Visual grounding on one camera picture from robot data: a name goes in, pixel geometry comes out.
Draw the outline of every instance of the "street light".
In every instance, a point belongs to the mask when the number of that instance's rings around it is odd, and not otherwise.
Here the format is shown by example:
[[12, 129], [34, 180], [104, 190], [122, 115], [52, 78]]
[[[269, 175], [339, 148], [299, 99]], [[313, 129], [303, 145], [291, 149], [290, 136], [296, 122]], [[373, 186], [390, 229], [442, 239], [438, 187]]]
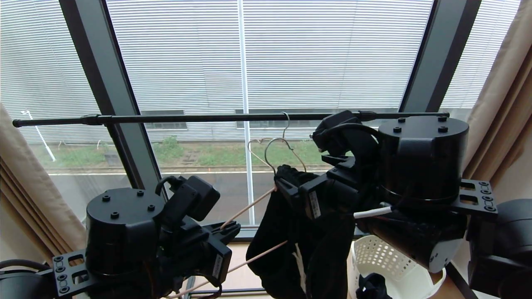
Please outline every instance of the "street light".
[[[27, 110], [27, 109], [26, 110], [22, 110], [22, 111], [20, 111], [20, 113], [22, 113], [23, 115], [27, 115], [31, 120], [33, 120], [33, 117], [31, 116], [31, 113], [30, 113], [29, 110]], [[35, 129], [37, 130], [37, 134], [39, 134], [40, 140], [43, 141], [44, 147], [46, 148], [46, 151], [48, 152], [48, 154], [52, 158], [52, 161], [55, 162], [54, 154], [52, 153], [52, 150], [50, 149], [50, 147], [48, 147], [48, 145], [46, 144], [46, 141], [44, 140], [43, 134], [41, 134], [40, 131], [39, 131], [39, 127], [35, 126]]]

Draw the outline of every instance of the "wooden floor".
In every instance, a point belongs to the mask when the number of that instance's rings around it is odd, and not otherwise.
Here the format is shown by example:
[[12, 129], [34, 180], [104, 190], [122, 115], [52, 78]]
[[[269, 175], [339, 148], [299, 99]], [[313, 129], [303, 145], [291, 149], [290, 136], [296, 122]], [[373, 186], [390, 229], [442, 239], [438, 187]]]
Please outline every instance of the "wooden floor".
[[[241, 264], [245, 261], [246, 256], [246, 250], [247, 250], [247, 243], [235, 243], [229, 245], [231, 250], [233, 251], [231, 264], [229, 268], [232, 268], [236, 265]], [[433, 277], [433, 280], [437, 280], [439, 277], [437, 275]], [[196, 284], [200, 284], [204, 282], [205, 279], [202, 277], [198, 277], [196, 279]], [[244, 266], [230, 274], [227, 275], [226, 281], [223, 283], [224, 289], [240, 289], [240, 288], [261, 288], [261, 280], [258, 276], [256, 276], [247, 266]], [[199, 289], [202, 290], [212, 290], [213, 287], [208, 284], [206, 286], [203, 286]], [[222, 294], [223, 298], [250, 298], [250, 299], [266, 299], [271, 298], [266, 293], [249, 293], [249, 294]], [[458, 288], [454, 285], [454, 283], [450, 280], [449, 277], [447, 277], [439, 289], [438, 293], [431, 297], [431, 299], [463, 299], [462, 294], [458, 290]]]

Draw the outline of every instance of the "road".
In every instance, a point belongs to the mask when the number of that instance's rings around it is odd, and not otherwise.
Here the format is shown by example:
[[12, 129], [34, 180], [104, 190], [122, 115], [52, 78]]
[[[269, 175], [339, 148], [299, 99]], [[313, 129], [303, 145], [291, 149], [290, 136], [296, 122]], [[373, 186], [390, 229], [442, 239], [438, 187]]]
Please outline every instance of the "road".
[[[194, 175], [194, 173], [188, 173], [183, 176], [189, 177], [191, 175]], [[201, 223], [223, 222], [248, 205], [246, 173], [200, 173], [197, 175], [211, 183], [221, 194], [220, 200]], [[51, 175], [51, 179], [56, 184], [64, 200], [80, 219], [85, 217], [85, 208], [92, 198], [108, 189], [130, 187], [126, 175], [63, 174]], [[272, 186], [272, 173], [253, 173], [254, 198], [258, 198], [271, 189]], [[265, 199], [255, 205], [256, 224], [260, 223], [267, 204], [268, 199]], [[242, 225], [249, 225], [248, 213], [239, 216], [237, 221]]]

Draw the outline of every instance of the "grass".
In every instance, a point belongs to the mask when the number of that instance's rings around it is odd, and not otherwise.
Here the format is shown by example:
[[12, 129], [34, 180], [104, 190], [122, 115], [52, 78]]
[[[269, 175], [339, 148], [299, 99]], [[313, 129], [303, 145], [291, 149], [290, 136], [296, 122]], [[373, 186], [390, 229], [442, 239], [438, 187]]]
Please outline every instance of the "grass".
[[[311, 140], [291, 140], [290, 146], [307, 165], [325, 164], [321, 161], [321, 153]], [[264, 159], [267, 142], [251, 143], [252, 150]], [[107, 144], [100, 146], [67, 146], [50, 145], [57, 161], [52, 162], [43, 145], [32, 146], [35, 155], [45, 168], [106, 168], [109, 167], [105, 154], [115, 154], [116, 149]], [[216, 167], [246, 165], [245, 145], [243, 142], [228, 143], [180, 143], [175, 137], [169, 136], [160, 143], [152, 143], [160, 167]], [[268, 160], [274, 166], [289, 164], [301, 165], [286, 144], [274, 142], [268, 148]], [[252, 164], [263, 165], [252, 156]]]

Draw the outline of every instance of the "barcode label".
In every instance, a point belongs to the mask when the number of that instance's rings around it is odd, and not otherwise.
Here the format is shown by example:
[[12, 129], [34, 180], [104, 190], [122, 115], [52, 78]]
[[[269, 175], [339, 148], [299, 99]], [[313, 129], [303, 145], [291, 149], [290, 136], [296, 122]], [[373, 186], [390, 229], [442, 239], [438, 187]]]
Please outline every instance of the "barcode label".
[[222, 262], [223, 258], [221, 255], [216, 256], [216, 260], [214, 261], [214, 268], [212, 269], [212, 276], [216, 277], [216, 279], [220, 278], [220, 270], [222, 270]]
[[309, 198], [310, 206], [312, 207], [312, 214], [314, 214], [314, 219], [316, 219], [321, 216], [320, 205], [318, 203], [318, 196], [316, 195], [316, 191], [310, 192]]

